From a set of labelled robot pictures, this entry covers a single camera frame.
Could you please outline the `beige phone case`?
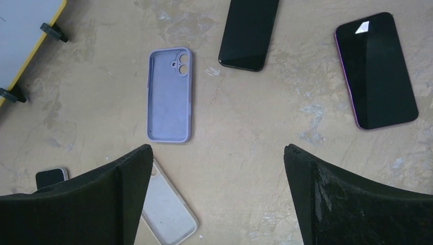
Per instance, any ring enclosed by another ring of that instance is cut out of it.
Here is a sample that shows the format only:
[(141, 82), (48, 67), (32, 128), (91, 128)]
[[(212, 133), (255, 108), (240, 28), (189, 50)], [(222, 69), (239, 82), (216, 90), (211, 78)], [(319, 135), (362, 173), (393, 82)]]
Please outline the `beige phone case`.
[(156, 159), (153, 160), (141, 218), (159, 244), (180, 244), (199, 227), (197, 217)]

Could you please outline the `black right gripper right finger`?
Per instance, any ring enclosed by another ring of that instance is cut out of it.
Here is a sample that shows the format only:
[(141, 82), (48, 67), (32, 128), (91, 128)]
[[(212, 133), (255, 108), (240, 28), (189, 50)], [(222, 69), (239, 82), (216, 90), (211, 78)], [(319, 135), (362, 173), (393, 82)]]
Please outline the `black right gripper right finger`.
[(432, 195), (369, 180), (294, 144), (284, 165), (304, 244), (432, 244)]

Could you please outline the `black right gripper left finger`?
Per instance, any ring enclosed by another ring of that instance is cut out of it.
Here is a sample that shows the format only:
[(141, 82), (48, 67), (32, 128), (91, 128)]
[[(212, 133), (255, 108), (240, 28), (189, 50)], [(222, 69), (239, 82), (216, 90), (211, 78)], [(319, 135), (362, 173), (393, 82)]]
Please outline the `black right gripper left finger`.
[(144, 144), (32, 194), (1, 196), (1, 244), (134, 244), (152, 167)]

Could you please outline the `black phone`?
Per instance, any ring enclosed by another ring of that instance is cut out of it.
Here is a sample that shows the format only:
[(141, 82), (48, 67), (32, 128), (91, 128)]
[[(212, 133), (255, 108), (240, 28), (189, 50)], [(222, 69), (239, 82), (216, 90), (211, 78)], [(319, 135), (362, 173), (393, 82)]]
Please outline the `black phone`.
[(218, 61), (222, 66), (259, 72), (269, 49), (279, 0), (232, 0)]

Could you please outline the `lilac phone case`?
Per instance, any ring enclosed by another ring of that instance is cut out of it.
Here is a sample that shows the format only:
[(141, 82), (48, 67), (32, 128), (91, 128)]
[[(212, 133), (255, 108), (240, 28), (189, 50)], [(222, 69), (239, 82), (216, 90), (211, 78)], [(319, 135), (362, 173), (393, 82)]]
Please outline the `lilac phone case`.
[(193, 55), (186, 47), (154, 50), (149, 55), (147, 137), (185, 143), (191, 136)]

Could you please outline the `purple-edged phone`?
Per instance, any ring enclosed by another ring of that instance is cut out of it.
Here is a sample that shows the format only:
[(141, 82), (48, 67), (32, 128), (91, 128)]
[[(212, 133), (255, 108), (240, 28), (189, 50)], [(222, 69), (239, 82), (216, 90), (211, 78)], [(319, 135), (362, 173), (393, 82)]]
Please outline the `purple-edged phone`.
[(376, 130), (410, 123), (419, 111), (394, 17), (380, 12), (334, 33), (356, 125)]

